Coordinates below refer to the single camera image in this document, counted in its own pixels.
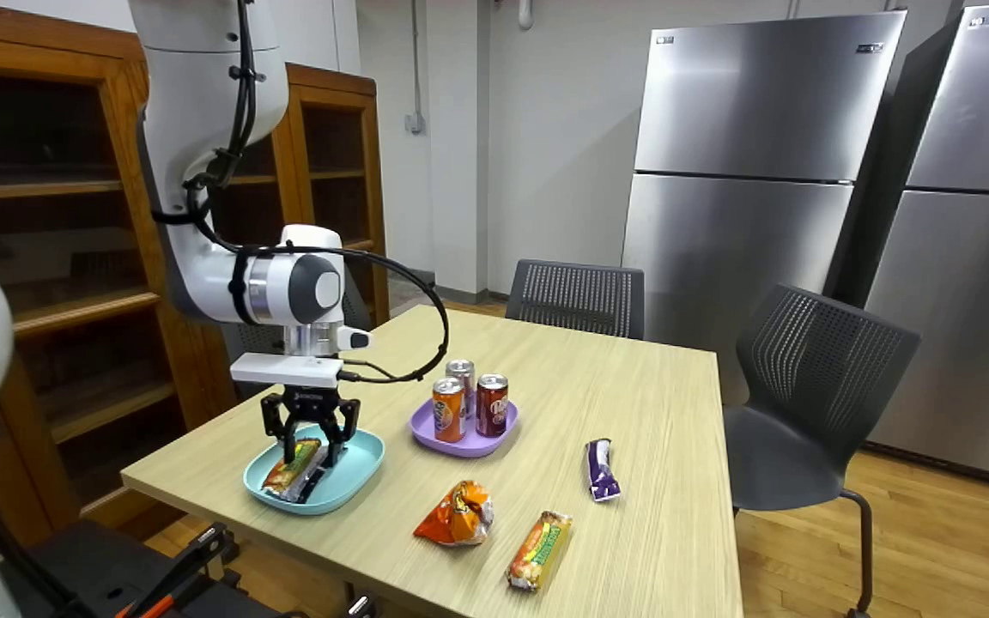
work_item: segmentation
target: table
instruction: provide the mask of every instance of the table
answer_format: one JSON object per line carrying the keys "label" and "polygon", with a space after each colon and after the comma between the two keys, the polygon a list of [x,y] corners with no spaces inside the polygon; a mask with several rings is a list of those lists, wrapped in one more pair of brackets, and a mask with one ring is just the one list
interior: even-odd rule
{"label": "table", "polygon": [[[244,490],[244,466],[271,445],[254,399],[129,463],[124,482],[417,615],[742,615],[715,352],[473,312],[450,312],[450,326],[450,358],[507,373],[522,412],[520,431],[484,460],[450,460],[413,438],[407,416],[430,399],[430,373],[341,389],[359,399],[359,428],[385,438],[379,476],[341,512],[291,517]],[[407,372],[437,341],[437,312],[418,305],[349,358]],[[615,444],[618,503],[584,490],[584,444],[599,436]],[[492,539],[477,548],[417,539],[465,476],[492,490]],[[540,512],[570,515],[575,539],[548,587],[520,595],[505,566]]]}

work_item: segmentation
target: stainless steel refrigerator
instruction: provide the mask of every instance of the stainless steel refrigerator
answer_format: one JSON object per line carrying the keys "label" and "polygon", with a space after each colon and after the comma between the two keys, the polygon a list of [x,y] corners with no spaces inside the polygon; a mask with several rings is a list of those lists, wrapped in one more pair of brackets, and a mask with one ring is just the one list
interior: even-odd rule
{"label": "stainless steel refrigerator", "polygon": [[903,60],[888,110],[903,182],[865,305],[925,342],[873,444],[989,474],[989,7]]}
{"label": "stainless steel refrigerator", "polygon": [[903,11],[666,26],[648,39],[626,265],[646,335],[722,352],[777,286],[821,292]]}

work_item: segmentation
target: soda can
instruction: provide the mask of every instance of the soda can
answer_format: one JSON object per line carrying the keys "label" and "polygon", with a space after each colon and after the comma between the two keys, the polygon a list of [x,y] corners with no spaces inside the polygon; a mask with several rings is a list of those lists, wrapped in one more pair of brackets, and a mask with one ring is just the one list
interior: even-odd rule
{"label": "soda can", "polygon": [[465,385],[459,376],[431,381],[431,436],[444,444],[465,438]]}
{"label": "soda can", "polygon": [[473,422],[473,360],[454,358],[445,363],[445,373],[454,373],[465,385],[465,416]]}
{"label": "soda can", "polygon": [[501,436],[507,416],[507,376],[505,373],[484,373],[477,381],[477,431],[480,436]]}

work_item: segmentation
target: chip bag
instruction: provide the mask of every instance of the chip bag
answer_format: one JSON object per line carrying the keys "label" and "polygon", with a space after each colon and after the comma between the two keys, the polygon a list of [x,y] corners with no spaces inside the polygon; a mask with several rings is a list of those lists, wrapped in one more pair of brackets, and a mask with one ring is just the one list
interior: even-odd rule
{"label": "chip bag", "polygon": [[417,535],[437,547],[480,547],[492,535],[496,509],[477,482],[459,482],[437,509],[418,523]]}

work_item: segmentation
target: chair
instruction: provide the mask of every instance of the chair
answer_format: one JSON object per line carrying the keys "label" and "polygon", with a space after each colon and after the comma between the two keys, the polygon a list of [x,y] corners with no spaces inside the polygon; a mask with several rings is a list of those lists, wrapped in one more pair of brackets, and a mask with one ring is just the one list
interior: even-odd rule
{"label": "chair", "polygon": [[734,512],[858,503],[862,618],[873,601],[873,509],[844,488],[844,466],[895,391],[918,335],[801,288],[771,288],[737,335],[746,407],[727,416]]}
{"label": "chair", "polygon": [[642,341],[642,272],[520,262],[505,317]]}

